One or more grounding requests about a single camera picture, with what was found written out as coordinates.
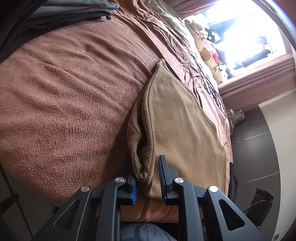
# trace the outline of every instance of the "white wall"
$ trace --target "white wall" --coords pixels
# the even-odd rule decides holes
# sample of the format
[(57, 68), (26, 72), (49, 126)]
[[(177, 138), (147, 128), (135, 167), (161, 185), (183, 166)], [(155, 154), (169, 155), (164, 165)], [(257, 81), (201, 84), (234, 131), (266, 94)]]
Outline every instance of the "white wall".
[(280, 240), (296, 217), (296, 93), (281, 94), (259, 105), (279, 161), (281, 201), (275, 233)]

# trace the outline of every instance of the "brown fabric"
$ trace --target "brown fabric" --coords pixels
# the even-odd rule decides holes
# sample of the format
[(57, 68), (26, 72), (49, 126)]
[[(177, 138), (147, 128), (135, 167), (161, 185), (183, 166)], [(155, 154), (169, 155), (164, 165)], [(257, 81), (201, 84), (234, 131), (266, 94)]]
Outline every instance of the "brown fabric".
[[(133, 172), (127, 124), (161, 58), (199, 94), (227, 154), (221, 172), (229, 175), (228, 121), (203, 84), (202, 60), (194, 60), (184, 41), (141, 1), (119, 4), (112, 20), (49, 32), (0, 64), (0, 162), (58, 206), (83, 185), (96, 187)], [(176, 220), (176, 208), (158, 208), (141, 194), (138, 199), (135, 207), (123, 207), (123, 221)]]
[(157, 159), (193, 185), (225, 192), (226, 155), (194, 94), (160, 60), (138, 97), (127, 129), (133, 169), (145, 195), (160, 199)]
[(260, 104), (296, 87), (293, 54), (286, 54), (218, 86), (227, 109)]
[(214, 6), (218, 1), (219, 0), (164, 0), (167, 5), (177, 12), (181, 19)]

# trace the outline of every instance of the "fleece blanket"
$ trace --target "fleece blanket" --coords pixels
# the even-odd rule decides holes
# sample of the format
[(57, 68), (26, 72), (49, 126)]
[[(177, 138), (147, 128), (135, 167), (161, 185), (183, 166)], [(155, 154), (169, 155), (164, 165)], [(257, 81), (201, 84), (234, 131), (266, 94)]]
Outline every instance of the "fleece blanket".
[[(12, 176), (54, 204), (83, 185), (133, 171), (127, 125), (153, 67), (170, 71), (200, 100), (232, 161), (229, 125), (202, 60), (140, 0), (119, 1), (112, 20), (82, 21), (24, 44), (0, 64), (0, 162)], [(139, 189), (123, 221), (176, 221), (176, 207)]]

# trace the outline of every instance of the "gray folded clothing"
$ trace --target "gray folded clothing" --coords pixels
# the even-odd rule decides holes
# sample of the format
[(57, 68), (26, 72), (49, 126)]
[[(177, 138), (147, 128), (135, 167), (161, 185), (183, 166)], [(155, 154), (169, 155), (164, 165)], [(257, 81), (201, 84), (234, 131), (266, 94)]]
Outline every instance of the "gray folded clothing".
[(119, 4), (107, 0), (48, 0), (44, 6), (89, 6), (118, 9)]
[(59, 15), (67, 13), (79, 12), (105, 12), (108, 15), (113, 15), (114, 10), (102, 7), (89, 7), (89, 6), (41, 6), (37, 9), (30, 18), (45, 17), (50, 15)]

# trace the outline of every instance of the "black cable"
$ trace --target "black cable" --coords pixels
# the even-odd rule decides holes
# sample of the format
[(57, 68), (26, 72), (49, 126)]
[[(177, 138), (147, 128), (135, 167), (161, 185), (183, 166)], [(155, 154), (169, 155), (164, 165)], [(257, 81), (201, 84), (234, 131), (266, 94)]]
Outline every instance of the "black cable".
[(245, 210), (243, 210), (243, 213), (244, 213), (245, 211), (249, 210), (249, 208), (251, 208), (251, 207), (253, 207), (254, 205), (256, 205), (256, 204), (258, 204), (258, 203), (261, 203), (261, 202), (267, 202), (267, 200), (261, 200), (261, 201), (259, 201), (259, 202), (256, 202), (256, 203), (252, 204), (251, 206), (249, 206), (248, 208), (246, 208)]
[(17, 197), (16, 197), (16, 195), (15, 195), (15, 192), (14, 192), (13, 189), (12, 189), (12, 186), (11, 186), (11, 184), (10, 184), (10, 182), (9, 182), (9, 180), (8, 180), (8, 178), (7, 178), (7, 176), (6, 176), (6, 173), (5, 173), (5, 171), (4, 171), (3, 166), (1, 165), (1, 163), (0, 163), (0, 172), (1, 172), (2, 176), (3, 176), (3, 178), (4, 178), (4, 181), (5, 181), (5, 183), (6, 183), (7, 187), (8, 187), (8, 189), (9, 189), (9, 192), (11, 193), (11, 196), (13, 197), (15, 203), (17, 204), (17, 206), (18, 206), (18, 208), (19, 208), (19, 210), (20, 210), (20, 213), (21, 213), (21, 215), (22, 215), (22, 218), (23, 218), (24, 221), (25, 221), (25, 224), (26, 224), (26, 226), (27, 226), (27, 229), (28, 229), (28, 231), (29, 231), (31, 237), (33, 238), (33, 233), (32, 233), (31, 228), (30, 228), (30, 226), (29, 226), (28, 220), (27, 220), (27, 218), (26, 218), (26, 216), (25, 216), (25, 213), (24, 213), (24, 211), (23, 211), (23, 209), (22, 209), (22, 206), (20, 205), (20, 202), (18, 201), (18, 199), (17, 199)]

